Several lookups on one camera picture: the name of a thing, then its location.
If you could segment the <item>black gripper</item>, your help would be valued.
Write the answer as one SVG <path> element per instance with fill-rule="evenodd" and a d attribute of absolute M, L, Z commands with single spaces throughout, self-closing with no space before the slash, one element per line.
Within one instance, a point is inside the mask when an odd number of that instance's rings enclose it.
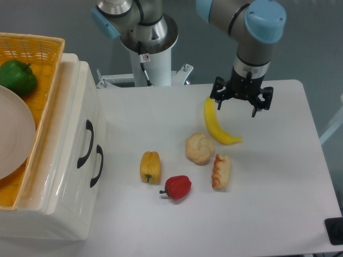
<path fill-rule="evenodd" d="M 229 81 L 222 77 L 216 77 L 210 93 L 210 98 L 218 104 L 217 110 L 221 109 L 222 102 L 229 99 L 249 101 L 253 106 L 252 117 L 262 110 L 269 110 L 273 98 L 273 87 L 261 88 L 264 76 L 253 78 L 248 72 L 241 76 L 232 68 Z"/>

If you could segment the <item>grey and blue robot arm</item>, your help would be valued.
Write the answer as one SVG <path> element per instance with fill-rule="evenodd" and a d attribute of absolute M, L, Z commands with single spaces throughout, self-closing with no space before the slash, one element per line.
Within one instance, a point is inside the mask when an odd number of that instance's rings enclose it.
<path fill-rule="evenodd" d="M 273 88 L 262 88 L 262 82 L 284 31 L 285 9 L 276 1 L 197 1 L 196 10 L 238 44 L 230 79 L 216 78 L 211 98 L 248 101 L 254 112 L 269 109 Z M 98 1 L 91 16 L 104 35 L 119 38 L 130 53 L 135 86 L 183 83 L 171 70 L 178 27 L 161 1 Z"/>

